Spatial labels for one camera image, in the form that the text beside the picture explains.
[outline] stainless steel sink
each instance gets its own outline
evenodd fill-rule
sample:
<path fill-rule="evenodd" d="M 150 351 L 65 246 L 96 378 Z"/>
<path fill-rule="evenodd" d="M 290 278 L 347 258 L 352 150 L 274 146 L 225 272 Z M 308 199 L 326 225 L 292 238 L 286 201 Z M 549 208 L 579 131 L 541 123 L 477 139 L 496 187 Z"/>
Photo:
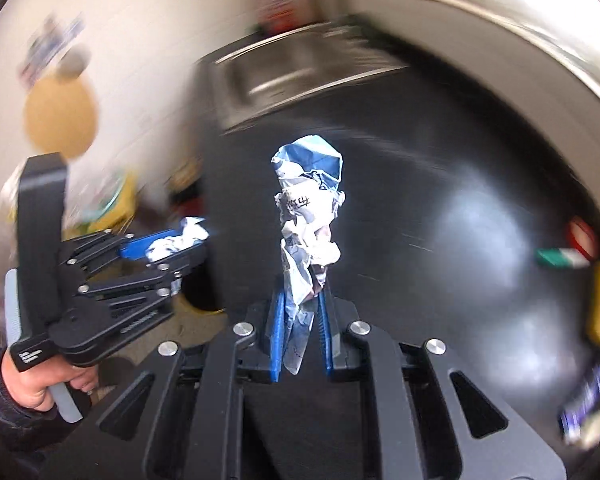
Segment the stainless steel sink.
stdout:
<path fill-rule="evenodd" d="M 336 85 L 405 65 L 319 23 L 280 34 L 216 61 L 214 89 L 226 131 Z"/>

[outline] gray grip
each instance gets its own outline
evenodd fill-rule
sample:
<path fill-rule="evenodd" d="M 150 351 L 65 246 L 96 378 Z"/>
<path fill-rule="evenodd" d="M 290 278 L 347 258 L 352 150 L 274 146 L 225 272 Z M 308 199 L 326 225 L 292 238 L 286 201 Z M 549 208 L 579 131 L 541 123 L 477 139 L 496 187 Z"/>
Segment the gray grip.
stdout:
<path fill-rule="evenodd" d="M 10 269 L 4 277 L 4 318 L 7 328 L 7 344 L 11 345 L 22 337 L 20 303 L 18 302 L 18 270 Z M 49 392 L 58 406 L 60 416 L 73 424 L 82 419 L 80 410 L 64 383 L 49 387 Z"/>

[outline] metal screw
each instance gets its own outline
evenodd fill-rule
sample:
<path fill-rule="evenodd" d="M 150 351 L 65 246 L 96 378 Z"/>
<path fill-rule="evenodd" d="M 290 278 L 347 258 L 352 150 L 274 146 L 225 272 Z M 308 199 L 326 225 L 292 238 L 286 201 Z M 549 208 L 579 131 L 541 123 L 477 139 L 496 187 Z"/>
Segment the metal screw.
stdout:
<path fill-rule="evenodd" d="M 174 355 L 178 351 L 177 343 L 173 341 L 164 341 L 158 346 L 158 354 L 169 357 Z"/>
<path fill-rule="evenodd" d="M 440 339 L 429 339 L 425 346 L 429 352 L 435 355 L 442 355 L 446 352 L 446 345 Z"/>
<path fill-rule="evenodd" d="M 253 333 L 253 325 L 251 323 L 247 323 L 246 321 L 241 321 L 240 323 L 236 323 L 234 325 L 234 334 L 239 335 L 240 337 L 245 337 L 251 335 Z"/>
<path fill-rule="evenodd" d="M 371 332 L 371 325 L 365 321 L 354 321 L 349 325 L 349 328 L 357 335 L 367 335 Z"/>

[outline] triangular cutout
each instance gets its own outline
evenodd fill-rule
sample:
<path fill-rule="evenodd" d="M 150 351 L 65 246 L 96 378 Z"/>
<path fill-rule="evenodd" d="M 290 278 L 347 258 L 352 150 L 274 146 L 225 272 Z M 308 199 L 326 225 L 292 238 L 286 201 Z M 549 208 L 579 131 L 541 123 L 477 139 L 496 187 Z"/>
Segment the triangular cutout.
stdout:
<path fill-rule="evenodd" d="M 140 377 L 140 380 L 125 395 L 120 396 L 118 403 L 103 416 L 98 424 L 99 428 L 122 440 L 132 440 L 136 436 L 154 380 L 153 374 Z"/>
<path fill-rule="evenodd" d="M 451 372 L 450 378 L 472 437 L 483 438 L 507 427 L 509 421 L 464 374 Z"/>

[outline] black countertop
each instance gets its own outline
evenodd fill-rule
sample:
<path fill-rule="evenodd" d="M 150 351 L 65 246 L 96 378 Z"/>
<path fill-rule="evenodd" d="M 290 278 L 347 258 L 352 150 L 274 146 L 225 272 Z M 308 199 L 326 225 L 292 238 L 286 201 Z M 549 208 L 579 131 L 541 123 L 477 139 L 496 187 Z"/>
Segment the black countertop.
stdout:
<path fill-rule="evenodd" d="M 269 297 L 280 272 L 269 161 L 282 144 L 321 135 L 344 158 L 334 294 L 396 340 L 444 340 L 576 470 L 587 456 L 563 446 L 556 415 L 596 359 L 582 335 L 591 271 L 534 259 L 537 248 L 565 245 L 575 214 L 600 234 L 600 215 L 567 165 L 504 104 L 408 48 L 400 52 L 406 69 L 220 136 L 209 68 L 251 41 L 203 59 L 198 74 L 222 306 L 239 319 L 251 301 Z M 357 388 L 326 381 L 316 344 L 293 381 L 249 386 L 247 407 L 282 478 L 361 478 Z"/>

